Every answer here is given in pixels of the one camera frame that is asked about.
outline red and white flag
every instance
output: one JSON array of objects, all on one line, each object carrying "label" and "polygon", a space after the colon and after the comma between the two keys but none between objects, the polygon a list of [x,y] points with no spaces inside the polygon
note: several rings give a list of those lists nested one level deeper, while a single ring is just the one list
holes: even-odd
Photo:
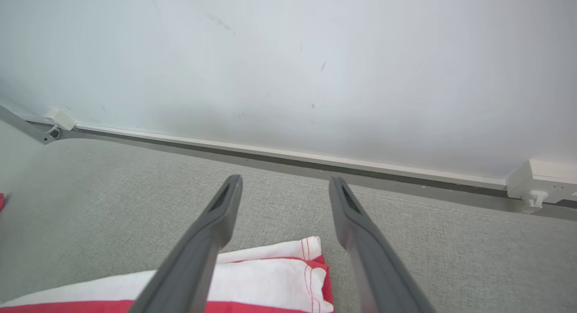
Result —
[{"label": "red and white flag", "polygon": [[[155,270],[44,290],[0,313],[125,313]],[[332,290],[318,236],[218,255],[207,313],[331,313]]]}]

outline baseboard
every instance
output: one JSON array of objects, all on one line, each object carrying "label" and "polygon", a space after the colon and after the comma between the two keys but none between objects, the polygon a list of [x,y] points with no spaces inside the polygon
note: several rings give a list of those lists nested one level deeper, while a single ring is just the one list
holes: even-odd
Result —
[{"label": "baseboard", "polygon": [[[41,117],[20,116],[22,119],[32,122],[40,122],[47,124],[47,120]],[[354,159],[346,159],[336,156],[319,155],[313,153],[286,151],[284,149],[274,149],[266,147],[257,147],[242,144],[232,144],[223,142],[213,142],[210,140],[199,140],[195,138],[182,138],[179,136],[171,136],[165,134],[155,134],[147,132],[139,132],[136,130],[111,128],[105,126],[97,126],[95,124],[81,124],[76,125],[78,129],[117,134],[121,136],[130,136],[133,138],[145,138],[149,140],[157,140],[161,142],[178,143],[185,145],[194,145],[199,147],[224,149],[226,151],[234,151],[241,153],[249,153],[254,155],[263,155],[266,157],[278,157],[282,159],[289,159],[294,161],[305,161],[309,163],[317,163],[321,165],[330,165],[337,167],[346,167],[348,169],[364,170],[377,173],[384,173],[386,175],[400,175],[403,177],[425,179],[439,182],[447,182],[450,184],[467,185],[479,188],[488,188],[495,190],[505,190],[505,179],[495,179],[480,177],[477,175],[461,175],[458,173],[451,173],[438,170],[419,169],[416,167],[390,165],[386,163],[378,163],[372,161],[360,161]]]}]

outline red fabric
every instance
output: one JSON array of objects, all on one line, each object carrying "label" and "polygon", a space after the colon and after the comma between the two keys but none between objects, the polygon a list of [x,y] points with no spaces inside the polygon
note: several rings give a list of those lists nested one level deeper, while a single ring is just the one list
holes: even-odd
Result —
[{"label": "red fabric", "polygon": [[[2,307],[0,313],[126,313],[132,305],[125,301],[79,301]],[[206,303],[205,313],[302,313],[294,309],[249,305],[235,302]]]}]

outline gray cushion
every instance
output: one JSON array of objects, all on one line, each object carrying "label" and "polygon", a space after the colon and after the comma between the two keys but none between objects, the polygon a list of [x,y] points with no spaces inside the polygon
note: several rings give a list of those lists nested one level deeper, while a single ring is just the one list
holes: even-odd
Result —
[{"label": "gray cushion", "polygon": [[[45,146],[0,212],[0,300],[159,266],[226,177],[224,251],[321,237],[336,311],[359,311],[328,182],[96,140]],[[439,312],[577,307],[577,223],[352,186]]]}]

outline gray fabric surface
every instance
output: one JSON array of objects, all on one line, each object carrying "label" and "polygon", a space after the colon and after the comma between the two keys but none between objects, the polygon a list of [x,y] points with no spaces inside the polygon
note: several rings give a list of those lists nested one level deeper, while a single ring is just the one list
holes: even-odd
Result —
[{"label": "gray fabric surface", "polygon": [[[45,146],[0,212],[0,301],[159,266],[226,177],[224,251],[321,237],[338,312],[359,302],[328,182],[96,140]],[[439,312],[577,311],[577,223],[352,186]]]}]

